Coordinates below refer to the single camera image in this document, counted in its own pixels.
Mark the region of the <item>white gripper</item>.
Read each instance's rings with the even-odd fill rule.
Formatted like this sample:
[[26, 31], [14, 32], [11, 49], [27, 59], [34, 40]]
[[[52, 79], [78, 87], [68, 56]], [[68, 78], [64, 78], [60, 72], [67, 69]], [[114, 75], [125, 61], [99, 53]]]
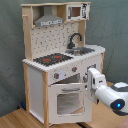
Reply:
[[95, 68], [88, 69], [87, 96], [90, 100], [96, 100], [95, 92], [101, 85], [106, 84], [106, 78]]

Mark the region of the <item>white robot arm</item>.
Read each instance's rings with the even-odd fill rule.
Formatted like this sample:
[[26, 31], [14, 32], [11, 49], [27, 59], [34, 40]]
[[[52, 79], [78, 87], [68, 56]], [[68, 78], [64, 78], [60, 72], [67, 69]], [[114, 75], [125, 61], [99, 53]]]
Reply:
[[88, 69], [87, 96], [95, 104], [101, 101], [119, 116], [128, 115], [128, 84], [108, 86], [105, 75], [95, 68]]

